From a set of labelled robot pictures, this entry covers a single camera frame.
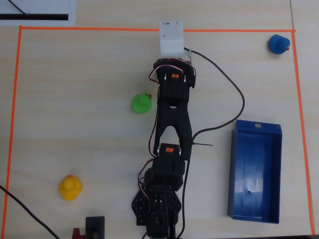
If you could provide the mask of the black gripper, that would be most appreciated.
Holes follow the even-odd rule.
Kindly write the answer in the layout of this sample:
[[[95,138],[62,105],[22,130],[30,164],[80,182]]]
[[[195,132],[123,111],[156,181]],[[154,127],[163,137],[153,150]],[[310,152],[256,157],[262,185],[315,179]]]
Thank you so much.
[[[162,58],[153,64],[153,82],[176,81],[195,87],[196,69],[182,58]]]

